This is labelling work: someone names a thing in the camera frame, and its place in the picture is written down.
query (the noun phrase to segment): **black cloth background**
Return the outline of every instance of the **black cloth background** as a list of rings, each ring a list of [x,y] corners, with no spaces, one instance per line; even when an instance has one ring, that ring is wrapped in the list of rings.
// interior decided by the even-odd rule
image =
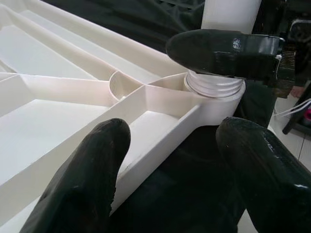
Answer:
[[[45,0],[158,51],[201,27],[204,0]],[[237,117],[268,126],[275,98],[247,82]],[[108,232],[236,233],[244,204],[216,145],[217,127],[196,129],[112,215]]]

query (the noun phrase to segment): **white floor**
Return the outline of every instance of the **white floor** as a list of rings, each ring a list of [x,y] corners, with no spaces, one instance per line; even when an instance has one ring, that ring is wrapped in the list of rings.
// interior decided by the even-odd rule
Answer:
[[[298,101],[297,98],[289,95],[287,99],[278,98],[275,105],[275,113],[283,112],[292,108]],[[271,117],[269,129],[272,130],[287,149],[311,171],[311,136],[305,135],[297,130],[291,130],[287,135],[282,130],[289,121],[290,116]],[[239,233],[257,233],[248,212],[245,211],[239,222]]]

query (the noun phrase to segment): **white plastic tray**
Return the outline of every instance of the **white plastic tray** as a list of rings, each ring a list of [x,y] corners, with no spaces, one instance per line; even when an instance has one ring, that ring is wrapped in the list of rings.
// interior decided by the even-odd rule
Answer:
[[[167,55],[38,0],[0,0],[0,232],[18,232],[92,128],[131,129],[113,211],[197,127],[233,115],[233,96],[188,91]]]

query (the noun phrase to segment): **white pillar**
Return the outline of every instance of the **white pillar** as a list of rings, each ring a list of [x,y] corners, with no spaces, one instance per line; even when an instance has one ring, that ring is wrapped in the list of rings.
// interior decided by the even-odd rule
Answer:
[[[206,0],[202,29],[252,33],[261,0]]]

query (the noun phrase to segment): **white plastic part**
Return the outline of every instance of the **white plastic part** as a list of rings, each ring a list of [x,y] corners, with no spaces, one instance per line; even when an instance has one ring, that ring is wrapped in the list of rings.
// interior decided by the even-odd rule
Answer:
[[[188,70],[185,77],[185,85],[190,90],[213,98],[228,97],[236,94],[241,89],[243,82],[242,79],[198,74],[192,70]]]
[[[261,0],[206,0],[202,29],[251,34]]]
[[[0,232],[19,231],[96,124],[118,117],[131,129],[114,211],[194,129],[232,116],[245,91],[217,78],[240,88],[198,95],[167,55],[38,0],[0,0],[0,51]]]

